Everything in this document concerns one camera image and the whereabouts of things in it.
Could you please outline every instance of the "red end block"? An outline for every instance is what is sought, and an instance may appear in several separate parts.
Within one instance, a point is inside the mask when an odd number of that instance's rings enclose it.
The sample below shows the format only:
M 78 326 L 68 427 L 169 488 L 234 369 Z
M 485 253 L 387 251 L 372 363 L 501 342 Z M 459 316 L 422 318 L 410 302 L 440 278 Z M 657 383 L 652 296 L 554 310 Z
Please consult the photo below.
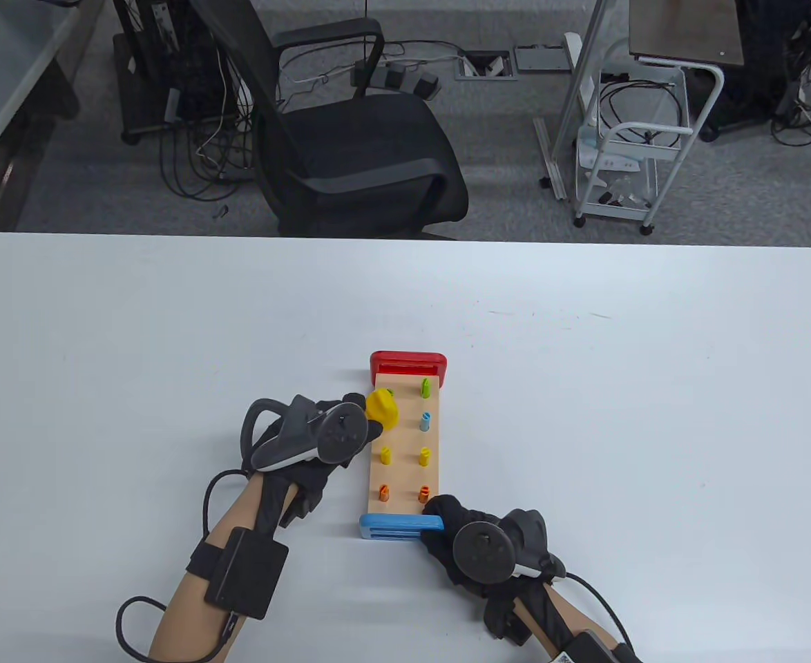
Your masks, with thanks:
M 392 375 L 439 376 L 439 386 L 446 379 L 446 368 L 449 360 L 438 352 L 394 352 L 378 350 L 372 353 L 372 385 L 378 373 Z

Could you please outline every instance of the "cart wheel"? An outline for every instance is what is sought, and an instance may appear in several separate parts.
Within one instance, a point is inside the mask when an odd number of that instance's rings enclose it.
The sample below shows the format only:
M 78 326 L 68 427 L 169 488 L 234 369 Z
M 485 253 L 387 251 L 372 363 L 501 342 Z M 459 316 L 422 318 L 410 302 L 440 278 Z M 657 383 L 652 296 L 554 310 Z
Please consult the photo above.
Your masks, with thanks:
M 719 135 L 721 135 L 721 132 L 719 132 L 716 127 L 709 126 L 709 124 L 703 124 L 698 134 L 700 140 L 703 142 L 714 142 L 718 139 Z

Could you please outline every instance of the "wooden peg board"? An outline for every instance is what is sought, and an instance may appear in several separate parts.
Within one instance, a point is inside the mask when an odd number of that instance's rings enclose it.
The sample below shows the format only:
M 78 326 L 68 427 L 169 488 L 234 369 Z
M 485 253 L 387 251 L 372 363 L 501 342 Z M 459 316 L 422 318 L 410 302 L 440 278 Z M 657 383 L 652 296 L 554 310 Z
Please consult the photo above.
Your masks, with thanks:
M 430 380 L 430 398 L 421 398 L 421 383 Z M 438 376 L 392 375 L 378 373 L 374 386 L 393 389 L 399 407 L 399 426 L 372 443 L 372 463 L 368 471 L 368 511 L 370 514 L 421 514 L 418 502 L 421 486 L 430 486 L 430 496 L 439 494 L 439 378 Z M 422 432 L 421 416 L 430 412 L 430 430 Z M 381 464 L 381 449 L 389 446 L 390 465 Z M 418 462 L 421 448 L 430 449 L 430 462 Z M 390 487 L 390 499 L 381 502 L 378 490 Z

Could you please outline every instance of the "yellow peg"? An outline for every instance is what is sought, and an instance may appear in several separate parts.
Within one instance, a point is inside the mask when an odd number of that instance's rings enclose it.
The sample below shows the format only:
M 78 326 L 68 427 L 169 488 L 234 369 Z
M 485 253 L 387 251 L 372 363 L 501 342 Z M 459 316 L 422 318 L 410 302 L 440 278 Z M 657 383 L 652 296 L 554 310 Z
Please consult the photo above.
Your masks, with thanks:
M 365 399 L 365 416 L 383 426 L 384 430 L 396 428 L 399 423 L 399 407 L 390 389 L 375 389 Z

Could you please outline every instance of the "chair backrest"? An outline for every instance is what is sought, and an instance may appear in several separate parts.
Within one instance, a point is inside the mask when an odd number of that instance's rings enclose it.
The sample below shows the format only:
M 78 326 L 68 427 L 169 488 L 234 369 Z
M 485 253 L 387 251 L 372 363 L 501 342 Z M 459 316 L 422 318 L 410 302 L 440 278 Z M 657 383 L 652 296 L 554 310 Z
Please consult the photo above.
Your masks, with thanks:
M 307 175 L 282 114 L 276 108 L 279 56 L 250 0 L 190 0 L 237 67 L 254 102 L 253 166 L 267 204 L 277 217 L 291 213 L 294 195 L 286 170 Z

